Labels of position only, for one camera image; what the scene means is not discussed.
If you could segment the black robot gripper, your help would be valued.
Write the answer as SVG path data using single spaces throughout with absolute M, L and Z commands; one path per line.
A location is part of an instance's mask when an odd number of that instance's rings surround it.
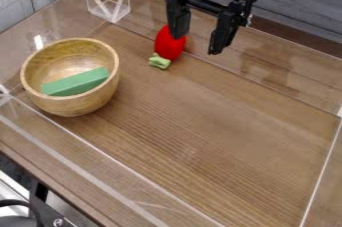
M 252 4 L 256 0 L 166 0 L 167 21 L 174 39 L 180 39 L 190 30 L 194 8 L 218 15 L 216 28 L 211 33 L 208 53 L 218 55 L 231 45 L 240 26 L 248 24 Z

